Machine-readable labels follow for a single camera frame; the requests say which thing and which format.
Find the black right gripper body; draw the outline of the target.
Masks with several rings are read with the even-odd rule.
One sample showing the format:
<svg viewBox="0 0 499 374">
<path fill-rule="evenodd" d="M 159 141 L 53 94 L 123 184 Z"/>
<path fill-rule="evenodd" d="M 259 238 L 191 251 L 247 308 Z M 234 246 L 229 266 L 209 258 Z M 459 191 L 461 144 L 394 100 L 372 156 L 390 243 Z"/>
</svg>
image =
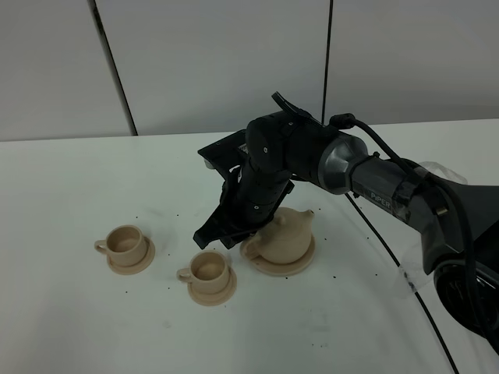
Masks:
<svg viewBox="0 0 499 374">
<path fill-rule="evenodd" d="M 230 234 L 246 234 L 265 226 L 293 188 L 291 176 L 286 170 L 267 173 L 247 159 L 223 184 L 221 225 Z"/>
</svg>

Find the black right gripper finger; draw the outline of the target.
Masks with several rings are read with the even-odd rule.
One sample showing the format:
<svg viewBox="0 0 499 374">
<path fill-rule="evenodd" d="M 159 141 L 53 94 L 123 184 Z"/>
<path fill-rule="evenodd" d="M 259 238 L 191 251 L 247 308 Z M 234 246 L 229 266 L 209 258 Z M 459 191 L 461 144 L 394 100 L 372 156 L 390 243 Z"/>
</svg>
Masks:
<svg viewBox="0 0 499 374">
<path fill-rule="evenodd" d="M 227 249 L 234 246 L 231 238 L 232 226 L 222 206 L 218 206 L 207 221 L 195 231 L 193 240 L 200 249 L 205 249 L 210 243 L 220 241 Z"/>
<path fill-rule="evenodd" d="M 243 242 L 250 236 L 256 233 L 255 228 L 242 229 L 242 228 L 223 228 L 221 229 L 220 242 L 226 249 L 231 249 L 235 245 Z"/>
</svg>

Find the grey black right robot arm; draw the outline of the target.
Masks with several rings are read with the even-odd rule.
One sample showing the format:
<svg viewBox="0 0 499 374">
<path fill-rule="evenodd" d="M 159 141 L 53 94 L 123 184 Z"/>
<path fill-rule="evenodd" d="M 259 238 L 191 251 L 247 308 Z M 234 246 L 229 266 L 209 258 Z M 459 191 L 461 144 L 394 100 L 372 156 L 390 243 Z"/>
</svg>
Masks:
<svg viewBox="0 0 499 374">
<path fill-rule="evenodd" d="M 220 203 L 194 241 L 231 248 L 268 224 L 294 181 L 361 196 L 420 233 L 423 271 L 434 278 L 441 303 L 473 333 L 498 346 L 498 189 L 440 178 L 400 158 L 369 154 L 348 134 L 361 127 L 351 114 L 324 126 L 308 113 L 279 111 L 200 150 L 224 178 Z"/>
</svg>

